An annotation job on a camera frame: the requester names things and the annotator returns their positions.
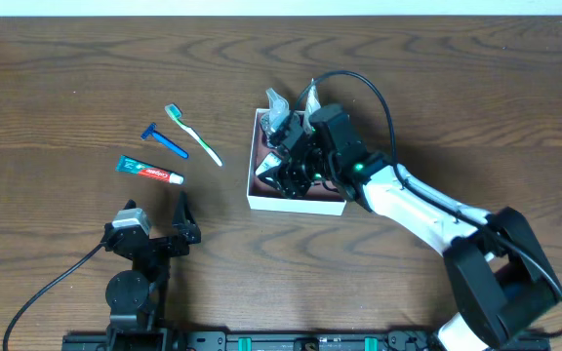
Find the Colgate toothpaste tube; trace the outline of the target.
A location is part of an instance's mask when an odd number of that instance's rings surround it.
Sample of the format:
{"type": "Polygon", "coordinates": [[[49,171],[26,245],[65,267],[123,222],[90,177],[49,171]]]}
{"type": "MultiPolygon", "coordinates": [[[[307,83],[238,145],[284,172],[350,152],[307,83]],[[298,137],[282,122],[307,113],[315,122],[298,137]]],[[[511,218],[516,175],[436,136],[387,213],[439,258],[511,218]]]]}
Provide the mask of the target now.
{"type": "Polygon", "coordinates": [[[171,184],[182,185],[184,183],[184,177],[180,174],[146,164],[126,155],[120,157],[115,170],[117,172],[144,176],[171,184]]]}

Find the white lotion tube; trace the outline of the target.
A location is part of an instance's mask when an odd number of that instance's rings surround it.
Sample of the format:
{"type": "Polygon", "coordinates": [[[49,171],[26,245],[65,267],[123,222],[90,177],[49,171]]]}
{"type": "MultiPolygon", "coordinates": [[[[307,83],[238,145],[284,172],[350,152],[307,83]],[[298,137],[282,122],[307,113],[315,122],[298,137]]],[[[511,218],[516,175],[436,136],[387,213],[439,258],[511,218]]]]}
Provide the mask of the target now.
{"type": "Polygon", "coordinates": [[[321,104],[319,102],[316,85],[314,83],[314,80],[311,80],[309,90],[307,91],[307,96],[305,100],[305,109],[302,118],[303,129],[308,135],[311,135],[314,131],[313,127],[311,126],[309,118],[315,111],[317,111],[320,108],[321,108],[321,104]]]}

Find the green white small packet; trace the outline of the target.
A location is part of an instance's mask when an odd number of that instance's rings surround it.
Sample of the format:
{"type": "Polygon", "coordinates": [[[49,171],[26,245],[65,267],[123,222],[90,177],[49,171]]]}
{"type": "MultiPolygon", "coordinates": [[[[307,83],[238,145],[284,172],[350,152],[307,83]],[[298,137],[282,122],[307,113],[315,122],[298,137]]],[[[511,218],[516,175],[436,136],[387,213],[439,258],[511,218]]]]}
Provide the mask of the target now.
{"type": "Polygon", "coordinates": [[[259,176],[270,169],[278,167],[281,163],[282,160],[274,152],[269,152],[255,168],[255,175],[259,176]]]}

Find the clear pump soap bottle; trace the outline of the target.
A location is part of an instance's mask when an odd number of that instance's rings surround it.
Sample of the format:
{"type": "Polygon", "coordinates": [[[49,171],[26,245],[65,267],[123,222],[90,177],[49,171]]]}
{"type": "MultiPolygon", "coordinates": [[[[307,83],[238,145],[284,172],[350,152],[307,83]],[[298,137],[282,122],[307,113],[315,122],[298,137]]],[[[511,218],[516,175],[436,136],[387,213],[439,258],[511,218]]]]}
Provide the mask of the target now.
{"type": "Polygon", "coordinates": [[[265,91],[268,98],[268,111],[261,117],[261,128],[268,140],[281,129],[290,114],[289,102],[272,88],[265,91]]]}

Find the green white toothbrush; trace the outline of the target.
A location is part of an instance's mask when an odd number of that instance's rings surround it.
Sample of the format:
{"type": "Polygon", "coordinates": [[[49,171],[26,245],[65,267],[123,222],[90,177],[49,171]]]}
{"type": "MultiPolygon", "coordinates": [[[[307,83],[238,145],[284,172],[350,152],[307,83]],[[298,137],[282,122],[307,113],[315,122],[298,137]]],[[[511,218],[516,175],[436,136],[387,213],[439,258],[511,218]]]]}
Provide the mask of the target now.
{"type": "Polygon", "coordinates": [[[201,137],[198,133],[192,129],[191,127],[187,126],[181,119],[182,112],[178,108],[178,106],[174,103],[167,104],[164,107],[165,112],[169,116],[171,120],[173,120],[183,131],[189,134],[205,151],[206,153],[212,158],[212,160],[219,166],[223,166],[223,162],[219,154],[201,137]]]}

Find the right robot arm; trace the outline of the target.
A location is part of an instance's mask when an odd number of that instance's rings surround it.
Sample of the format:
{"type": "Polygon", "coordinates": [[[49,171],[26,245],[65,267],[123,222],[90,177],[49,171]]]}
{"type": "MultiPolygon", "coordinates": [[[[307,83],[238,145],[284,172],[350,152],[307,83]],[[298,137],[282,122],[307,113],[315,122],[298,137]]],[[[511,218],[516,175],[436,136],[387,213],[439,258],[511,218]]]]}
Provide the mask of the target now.
{"type": "Polygon", "coordinates": [[[522,214],[512,208],[492,214],[458,202],[393,156],[369,151],[341,105],[312,114],[270,107],[259,125],[270,149],[255,169],[260,182],[291,200],[322,183],[402,225],[443,257],[458,312],[436,333],[442,349],[511,346],[562,305],[562,286],[522,214]]]}

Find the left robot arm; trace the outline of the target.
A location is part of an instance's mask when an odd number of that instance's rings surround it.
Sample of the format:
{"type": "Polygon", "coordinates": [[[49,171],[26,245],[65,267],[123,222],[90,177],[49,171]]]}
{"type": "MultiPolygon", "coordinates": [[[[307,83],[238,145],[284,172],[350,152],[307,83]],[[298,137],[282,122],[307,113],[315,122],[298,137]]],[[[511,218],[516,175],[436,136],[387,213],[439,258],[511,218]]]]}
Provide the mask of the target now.
{"type": "Polygon", "coordinates": [[[105,225],[101,239],[105,249],[132,262],[132,268],[116,274],[105,290],[110,307],[108,350],[164,350],[170,345],[171,333],[162,322],[171,259],[188,255],[189,247],[201,242],[200,228],[184,192],[178,199],[172,227],[173,235],[152,238],[150,219],[133,200],[105,225]]]}

